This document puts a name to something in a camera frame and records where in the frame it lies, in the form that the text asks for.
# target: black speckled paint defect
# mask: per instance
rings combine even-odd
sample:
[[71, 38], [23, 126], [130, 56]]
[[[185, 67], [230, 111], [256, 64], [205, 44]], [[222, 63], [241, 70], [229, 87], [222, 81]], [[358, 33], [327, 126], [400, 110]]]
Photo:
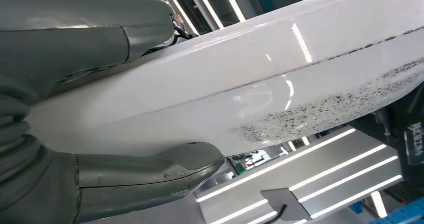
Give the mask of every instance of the black speckled paint defect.
[[252, 143], [276, 143], [298, 139], [345, 124], [378, 110], [406, 95], [424, 75], [424, 58], [393, 69], [348, 93], [335, 93], [320, 100], [274, 112], [241, 126], [237, 132]]

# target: gray robotic arm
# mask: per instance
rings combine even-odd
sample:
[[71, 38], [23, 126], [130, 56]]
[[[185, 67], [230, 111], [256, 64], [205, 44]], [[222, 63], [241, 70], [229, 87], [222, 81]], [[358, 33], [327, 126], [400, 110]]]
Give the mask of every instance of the gray robotic arm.
[[30, 105], [61, 83], [168, 40], [174, 29], [165, 2], [0, 2], [0, 223], [82, 223], [153, 207], [187, 196], [223, 164], [207, 143], [149, 158], [75, 155], [26, 134]]

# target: ceiling light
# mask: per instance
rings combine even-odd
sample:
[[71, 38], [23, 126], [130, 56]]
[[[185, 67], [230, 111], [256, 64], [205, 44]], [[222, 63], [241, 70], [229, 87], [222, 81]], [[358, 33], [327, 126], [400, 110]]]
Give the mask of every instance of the ceiling light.
[[325, 192], [327, 192], [327, 191], [329, 191], [331, 189], [334, 189], [334, 188], [336, 188], [336, 187], [338, 187], [338, 186], [340, 186], [340, 185], [342, 185], [342, 184], [344, 184], [344, 183], [346, 183], [346, 182], [348, 182], [350, 180], [353, 180], [353, 179], [355, 179], [355, 178], [357, 178], [357, 177], [359, 177], [361, 175], [364, 175], [364, 174], [366, 174], [366, 173], [368, 173], [368, 172], [370, 172], [372, 170], [375, 170], [375, 169], [377, 169], [377, 168], [379, 168], [379, 167], [381, 167], [381, 166], [383, 166], [385, 164], [388, 164], [388, 163], [390, 163], [390, 162], [392, 162], [392, 161], [394, 161], [396, 159], [398, 159], [397, 156], [390, 157], [387, 160], [384, 160], [384, 161], [382, 161], [382, 162], [380, 162], [378, 164], [375, 164], [375, 165], [373, 165], [371, 167], [368, 167], [367, 169], [361, 170], [360, 172], [357, 172], [357, 173], [355, 173], [355, 174], [353, 174], [353, 175], [351, 175], [349, 177], [346, 177], [343, 180], [340, 180], [338, 182], [335, 182], [335, 183], [333, 183], [333, 184], [331, 184], [331, 185], [329, 185], [329, 186], [327, 186], [327, 187], [325, 187], [325, 188], [323, 188], [323, 189], [321, 189], [319, 191], [316, 191], [316, 192], [314, 192], [314, 193], [312, 193], [312, 194], [310, 194], [308, 196], [305, 196], [304, 198], [299, 199], [299, 202], [300, 203], [303, 203], [303, 202], [305, 202], [307, 200], [310, 200], [310, 199], [312, 199], [314, 197], [317, 197], [317, 196], [319, 196], [319, 195], [321, 195], [321, 194], [323, 194], [323, 193], [325, 193]]
[[209, 10], [210, 14], [212, 15], [215, 22], [218, 24], [218, 27], [220, 29], [223, 29], [224, 25], [221, 22], [220, 18], [218, 17], [217, 13], [215, 12], [215, 10], [212, 8], [212, 5], [210, 4], [209, 0], [203, 0], [203, 2], [204, 2], [204, 5], [206, 5], [206, 8]]
[[190, 18], [186, 14], [186, 12], [182, 9], [181, 5], [178, 3], [178, 0], [172, 0], [172, 1], [174, 2], [174, 4], [176, 5], [176, 7], [178, 8], [179, 12], [184, 17], [184, 19], [186, 20], [188, 26], [190, 26], [190, 28], [193, 30], [193, 32], [195, 34], [200, 35], [199, 32], [198, 32], [198, 30], [196, 29], [195, 25], [191, 22]]
[[384, 202], [381, 196], [382, 195], [380, 195], [380, 192], [378, 191], [374, 191], [373, 193], [371, 193], [371, 197], [373, 198], [372, 200], [377, 209], [377, 213], [379, 214], [379, 217], [384, 218], [384, 217], [387, 217], [387, 211], [385, 210], [386, 208], [384, 206]]
[[231, 214], [231, 215], [228, 215], [228, 216], [226, 216], [226, 217], [224, 217], [224, 218], [222, 218], [222, 219], [219, 219], [219, 220], [217, 220], [217, 221], [215, 221], [215, 222], [212, 222], [211, 224], [223, 224], [223, 223], [225, 223], [225, 222], [227, 222], [227, 221], [229, 221], [229, 220], [231, 220], [231, 219], [234, 219], [234, 218], [236, 218], [236, 217], [238, 217], [238, 216], [240, 216], [240, 215], [243, 215], [244, 213], [246, 213], [246, 212], [248, 212], [248, 211], [251, 211], [251, 210], [253, 210], [253, 209], [255, 209], [255, 208], [258, 208], [258, 207], [260, 207], [261, 205], [264, 205], [264, 204], [267, 204], [267, 203], [268, 203], [268, 200], [267, 200], [267, 199], [265, 199], [265, 200], [261, 200], [261, 201], [256, 202], [255, 204], [250, 205], [250, 206], [248, 206], [248, 207], [246, 207], [246, 208], [244, 208], [244, 209], [241, 209], [241, 210], [239, 210], [239, 211], [236, 211], [236, 212], [234, 212], [234, 213], [233, 213], [233, 214]]
[[288, 142], [288, 144], [289, 144], [290, 148], [291, 148], [293, 151], [296, 151], [296, 147], [295, 147], [295, 145], [293, 144], [293, 142], [289, 141], [289, 142]]
[[364, 197], [364, 196], [370, 194], [371, 192], [376, 191], [376, 190], [378, 190], [378, 189], [380, 189], [380, 188], [382, 188], [382, 187], [384, 187], [384, 186], [386, 186], [386, 185], [388, 185], [388, 184], [390, 184], [392, 182], [395, 182], [395, 181], [397, 181], [399, 179], [402, 179], [402, 176], [401, 175], [397, 175], [397, 176], [395, 176], [393, 178], [390, 178], [390, 179], [388, 179], [388, 180], [386, 180], [386, 181], [384, 181], [384, 182], [382, 182], [382, 183], [380, 183], [378, 185], [375, 185], [375, 186], [373, 186], [373, 187], [371, 187], [371, 188], [369, 188], [367, 190], [364, 190], [364, 191], [362, 191], [362, 192], [360, 192], [360, 193], [358, 193], [358, 194], [356, 194], [354, 196], [351, 196], [351, 197], [349, 197], [346, 200], [343, 200], [343, 201], [341, 201], [341, 202], [339, 202], [339, 203], [337, 203], [337, 204], [335, 204], [333, 206], [330, 206], [327, 209], [324, 209], [322, 211], [319, 211], [319, 212], [311, 215], [311, 218], [312, 219], [316, 219], [316, 218], [318, 218], [318, 217], [320, 217], [322, 215], [325, 215], [325, 214], [329, 213], [330, 211], [333, 211], [333, 210], [335, 210], [335, 209], [337, 209], [339, 207], [342, 207], [344, 205], [347, 205], [347, 204], [351, 203], [352, 201], [355, 201], [355, 200], [357, 200], [357, 199], [359, 199], [361, 197]]
[[240, 22], [244, 22], [246, 21], [245, 16], [243, 15], [242, 10], [240, 9], [239, 5], [237, 4], [236, 0], [229, 0], [229, 3], [231, 4], [231, 6], [234, 9], [235, 14], [237, 15], [238, 19], [240, 20]]
[[303, 142], [305, 143], [305, 145], [310, 145], [311, 143], [309, 142], [309, 139], [307, 137], [302, 137]]
[[248, 224], [259, 224], [259, 223], [261, 223], [264, 220], [268, 220], [269, 218], [271, 218], [273, 216], [276, 216], [277, 214], [278, 213], [276, 211], [273, 211], [273, 212], [271, 212], [269, 214], [266, 214], [266, 215], [264, 215], [262, 217], [259, 217], [258, 219], [254, 220], [254, 221], [249, 222]]
[[311, 178], [309, 178], [307, 180], [304, 180], [304, 181], [302, 181], [302, 182], [300, 182], [300, 183], [298, 183], [298, 184], [290, 187], [289, 190], [291, 190], [291, 191], [297, 190], [297, 189], [301, 188], [302, 186], [305, 186], [305, 185], [307, 185], [307, 184], [309, 184], [309, 183], [311, 183], [313, 181], [316, 181], [316, 180], [318, 180], [320, 178], [323, 178], [326, 175], [329, 175], [329, 174], [331, 174], [331, 173], [333, 173], [335, 171], [338, 171], [338, 170], [340, 170], [342, 168], [345, 168], [346, 166], [348, 166], [350, 164], [353, 164], [353, 163], [355, 163], [355, 162], [357, 162], [357, 161], [359, 161], [361, 159], [364, 159], [365, 157], [367, 157], [369, 155], [372, 155], [372, 154], [376, 153], [377, 151], [380, 151], [380, 150], [382, 150], [382, 149], [384, 149], [386, 147], [387, 146], [384, 145], [384, 144], [383, 145], [380, 145], [380, 146], [378, 146], [378, 147], [376, 147], [376, 148], [374, 148], [372, 150], [369, 150], [369, 151], [367, 151], [367, 152], [365, 152], [365, 153], [363, 153], [363, 154], [361, 154], [361, 155], [359, 155], [357, 157], [354, 157], [354, 158], [352, 158], [352, 159], [350, 159], [348, 161], [345, 161], [345, 162], [343, 162], [340, 165], [337, 165], [337, 166], [335, 166], [333, 168], [330, 168], [330, 169], [328, 169], [328, 170], [326, 170], [324, 172], [321, 172], [320, 174], [318, 174], [316, 176], [313, 176], [313, 177], [311, 177]]
[[260, 170], [260, 171], [258, 171], [256, 173], [253, 173], [250, 176], [247, 176], [247, 177], [245, 177], [245, 178], [243, 178], [243, 179], [241, 179], [239, 181], [236, 181], [236, 182], [234, 182], [232, 184], [229, 184], [229, 185], [227, 185], [227, 186], [225, 186], [225, 187], [223, 187], [223, 188], [221, 188], [219, 190], [216, 190], [216, 191], [214, 191], [214, 192], [212, 192], [210, 194], [207, 194], [207, 195], [205, 195], [205, 196], [197, 199], [197, 201], [198, 202], [202, 202], [202, 201], [205, 201], [207, 199], [210, 199], [210, 198], [212, 198], [214, 196], [217, 196], [217, 195], [219, 195], [221, 193], [224, 193], [224, 192], [226, 192], [228, 190], [231, 190], [234, 187], [237, 187], [237, 186], [239, 186], [239, 185], [241, 185], [243, 183], [246, 183], [246, 182], [248, 182], [248, 181], [250, 181], [252, 179], [255, 179], [256, 177], [261, 176], [261, 175], [263, 175], [263, 174], [265, 174], [265, 173], [267, 173], [269, 171], [272, 171], [274, 169], [277, 169], [278, 167], [280, 167], [282, 165], [285, 165], [285, 164], [287, 164], [289, 162], [292, 162], [292, 161], [294, 161], [294, 160], [296, 160], [296, 159], [298, 159], [298, 158], [300, 158], [300, 157], [302, 157], [304, 155], [307, 155], [307, 154], [309, 154], [309, 153], [311, 153], [311, 152], [313, 152], [315, 150], [318, 150], [318, 149], [320, 149], [320, 148], [322, 148], [322, 147], [324, 147], [324, 146], [326, 146], [326, 145], [328, 145], [330, 143], [333, 143], [334, 141], [336, 141], [336, 140], [338, 140], [340, 138], [343, 138], [343, 137], [345, 137], [345, 136], [347, 136], [349, 134], [352, 134], [354, 132], [355, 132], [355, 129], [347, 130], [347, 131], [343, 132], [342, 134], [339, 134], [339, 135], [337, 135], [337, 136], [335, 136], [333, 138], [330, 138], [330, 139], [328, 139], [326, 141], [323, 141], [322, 143], [320, 143], [318, 145], [315, 145], [315, 146], [313, 146], [313, 147], [311, 147], [311, 148], [309, 148], [307, 150], [304, 150], [302, 152], [299, 152], [298, 154], [293, 155], [292, 157], [289, 157], [287, 159], [284, 159], [284, 160], [282, 160], [282, 161], [280, 161], [280, 162], [278, 162], [278, 163], [276, 163], [276, 164], [274, 164], [272, 166], [269, 166], [269, 167], [267, 167], [267, 168], [265, 168], [263, 170]]

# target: black cable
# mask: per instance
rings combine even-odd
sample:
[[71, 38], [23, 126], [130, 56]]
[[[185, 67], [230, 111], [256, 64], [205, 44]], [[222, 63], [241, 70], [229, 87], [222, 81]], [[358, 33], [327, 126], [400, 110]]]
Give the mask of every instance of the black cable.
[[272, 224], [272, 223], [275, 223], [276, 221], [278, 221], [282, 217], [282, 215], [284, 214], [286, 209], [287, 209], [287, 205], [286, 204], [282, 205], [279, 214], [276, 217], [274, 217], [273, 219], [265, 222], [264, 224]]

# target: white car body panel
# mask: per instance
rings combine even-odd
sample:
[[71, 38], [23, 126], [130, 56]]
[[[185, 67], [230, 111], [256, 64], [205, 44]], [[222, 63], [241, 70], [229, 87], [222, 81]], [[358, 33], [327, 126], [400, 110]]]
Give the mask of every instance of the white car body panel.
[[306, 0], [146, 55], [37, 104], [57, 151], [145, 156], [204, 141], [224, 155], [347, 123], [424, 80], [424, 0]]

